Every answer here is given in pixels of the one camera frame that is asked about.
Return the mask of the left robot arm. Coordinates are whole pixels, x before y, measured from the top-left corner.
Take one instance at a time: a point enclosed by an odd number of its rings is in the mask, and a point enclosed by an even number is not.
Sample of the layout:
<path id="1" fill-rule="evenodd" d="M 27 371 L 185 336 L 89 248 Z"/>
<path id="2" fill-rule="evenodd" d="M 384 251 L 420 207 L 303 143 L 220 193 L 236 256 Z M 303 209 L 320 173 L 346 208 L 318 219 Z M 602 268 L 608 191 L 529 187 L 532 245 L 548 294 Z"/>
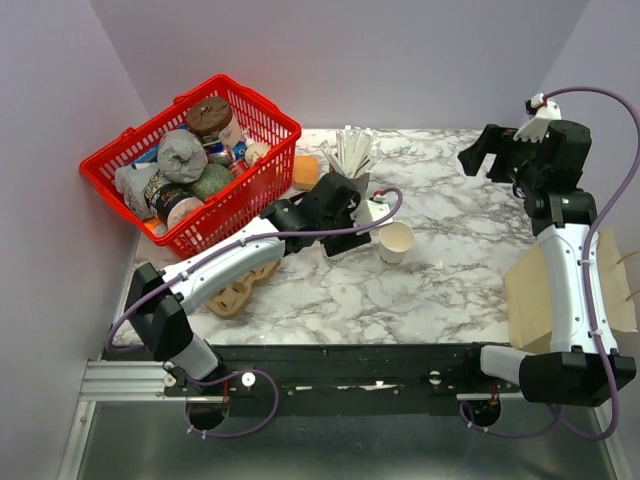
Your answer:
<path id="1" fill-rule="evenodd" d="M 164 270 L 139 267 L 126 318 L 154 360 L 173 363 L 197 393 L 212 394 L 221 385 L 221 362 L 194 333 L 189 315 L 251 271 L 315 241 L 328 256 L 369 242 L 368 228 L 388 211 L 363 198 L 350 180 L 328 173 L 311 191 L 272 202 L 236 234 L 190 259 Z"/>

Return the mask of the white paper cup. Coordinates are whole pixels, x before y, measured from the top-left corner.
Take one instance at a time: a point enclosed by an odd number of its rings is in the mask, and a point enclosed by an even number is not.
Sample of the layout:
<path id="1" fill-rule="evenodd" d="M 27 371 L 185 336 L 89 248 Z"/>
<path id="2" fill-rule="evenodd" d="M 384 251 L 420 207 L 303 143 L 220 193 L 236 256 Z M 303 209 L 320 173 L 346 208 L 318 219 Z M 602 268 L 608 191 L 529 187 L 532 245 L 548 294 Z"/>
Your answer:
<path id="1" fill-rule="evenodd" d="M 404 222 L 394 221 L 379 231 L 379 256 L 387 264 L 400 264 L 414 245 L 414 232 Z"/>

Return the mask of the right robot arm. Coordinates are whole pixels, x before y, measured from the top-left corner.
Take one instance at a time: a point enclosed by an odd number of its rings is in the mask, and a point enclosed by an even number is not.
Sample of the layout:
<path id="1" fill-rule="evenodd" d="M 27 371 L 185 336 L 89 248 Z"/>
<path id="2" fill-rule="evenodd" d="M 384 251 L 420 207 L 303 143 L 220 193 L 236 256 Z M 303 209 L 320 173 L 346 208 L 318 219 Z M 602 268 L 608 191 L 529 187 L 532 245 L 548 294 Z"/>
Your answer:
<path id="1" fill-rule="evenodd" d="M 516 129 L 488 124 L 458 155 L 468 176 L 494 155 L 487 178 L 523 192 L 551 287 L 549 352 L 484 346 L 459 370 L 471 391 L 483 391 L 500 378 L 519 386 L 530 402 L 596 407 L 636 375 L 634 359 L 619 353 L 600 292 L 597 239 L 590 232 L 596 203 L 578 186 L 590 147 L 586 126 L 553 120 L 538 141 L 520 140 Z"/>

